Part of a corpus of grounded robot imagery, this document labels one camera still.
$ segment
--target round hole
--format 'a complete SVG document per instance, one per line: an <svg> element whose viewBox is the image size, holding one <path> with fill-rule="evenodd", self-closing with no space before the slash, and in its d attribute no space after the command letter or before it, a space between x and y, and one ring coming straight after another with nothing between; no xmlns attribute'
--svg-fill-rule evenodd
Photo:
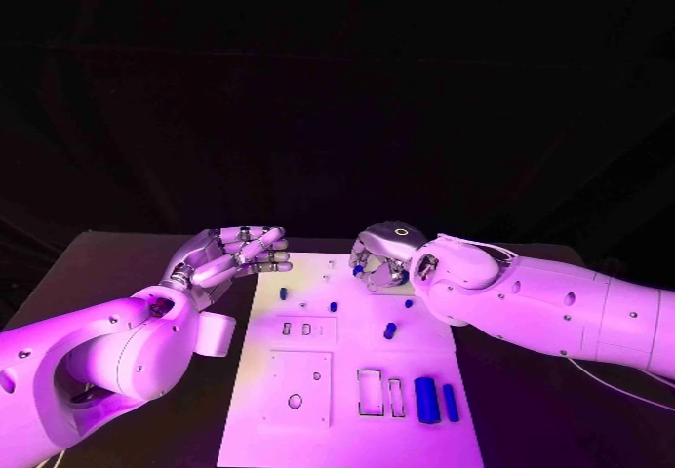
<svg viewBox="0 0 675 468"><path fill-rule="evenodd" d="M291 407L291 410L296 410L303 404L303 397L296 394L296 395L291 395L291 397L288 398L288 406Z"/></svg>

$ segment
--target white pegboard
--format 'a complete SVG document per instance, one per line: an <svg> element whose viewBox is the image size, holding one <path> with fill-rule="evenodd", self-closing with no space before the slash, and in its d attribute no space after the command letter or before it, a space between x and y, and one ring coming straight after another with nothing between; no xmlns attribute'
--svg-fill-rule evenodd
<svg viewBox="0 0 675 468"><path fill-rule="evenodd" d="M482 466L450 328L433 319L418 299L405 308L408 297L391 295L410 294L410 287L387 290L389 295L372 294L352 276L348 258L345 254L291 253L293 271L260 275L218 466ZM287 300L280 299L283 287ZM335 313L329 311L333 301ZM330 318L336 339L278 340L280 321L288 317L299 323ZM382 336L388 322L398 326L391 341ZM304 423L283 422L288 414L297 415L288 413L288 397L300 392L293 381L283 389L268 383L271 356L280 351L330 356L329 420L319 421L327 424L312 430ZM314 365L297 366L303 376L296 386L310 383L300 380ZM381 371L384 416L359 416L358 370ZM441 400L441 422L418 422L414 380L421 376L434 379L440 398L441 385L453 385L460 422L449 421ZM392 417L389 379L401 380L405 417ZM270 405L280 424L261 419L268 417ZM313 412L307 411L312 422L320 411Z"/></svg>

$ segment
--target gray table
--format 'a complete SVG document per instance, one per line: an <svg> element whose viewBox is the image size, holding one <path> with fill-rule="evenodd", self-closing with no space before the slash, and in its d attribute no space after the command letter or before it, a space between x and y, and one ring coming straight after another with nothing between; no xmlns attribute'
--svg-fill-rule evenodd
<svg viewBox="0 0 675 468"><path fill-rule="evenodd" d="M85 232L63 252L7 329L156 284L190 236ZM291 251L348 253L352 240L290 239ZM550 245L508 246L518 254L583 265ZM195 355L169 394L111 421L69 448L62 467L186 466L216 463L254 300L255 277L239 279L211 312L237 318L229 356ZM486 466L675 466L675 413L616 394L571 364L454 329L457 359ZM635 370L591 367L643 395L675 405L665 386Z"/></svg>

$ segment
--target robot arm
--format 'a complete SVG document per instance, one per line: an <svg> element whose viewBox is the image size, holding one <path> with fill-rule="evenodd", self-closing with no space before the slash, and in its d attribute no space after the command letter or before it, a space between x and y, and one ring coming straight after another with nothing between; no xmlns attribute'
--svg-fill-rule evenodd
<svg viewBox="0 0 675 468"><path fill-rule="evenodd" d="M376 224L361 234L350 266L371 289L398 284L392 265L401 265L415 295L444 323L472 324L551 356L675 378L675 292L518 256L498 246L443 234L427 242L420 235L398 222ZM366 271L371 254L384 263Z"/></svg>
<svg viewBox="0 0 675 468"><path fill-rule="evenodd" d="M203 309L231 280L288 271L281 228L202 231L159 286L0 334L0 452L33 466L159 398L193 352L225 356L234 319Z"/></svg>

